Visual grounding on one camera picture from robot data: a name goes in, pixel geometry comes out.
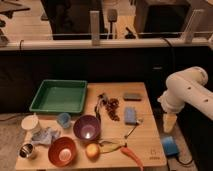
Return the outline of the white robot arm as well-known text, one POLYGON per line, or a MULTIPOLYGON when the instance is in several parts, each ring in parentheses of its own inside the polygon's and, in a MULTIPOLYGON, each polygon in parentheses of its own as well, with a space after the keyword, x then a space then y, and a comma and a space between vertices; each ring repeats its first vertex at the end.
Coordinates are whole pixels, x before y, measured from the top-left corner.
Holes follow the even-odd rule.
POLYGON ((213 121, 213 92, 205 88, 208 74, 201 67, 190 67, 175 72, 166 79, 167 89, 157 99, 164 111, 163 130, 170 133, 177 114, 188 103, 213 121))

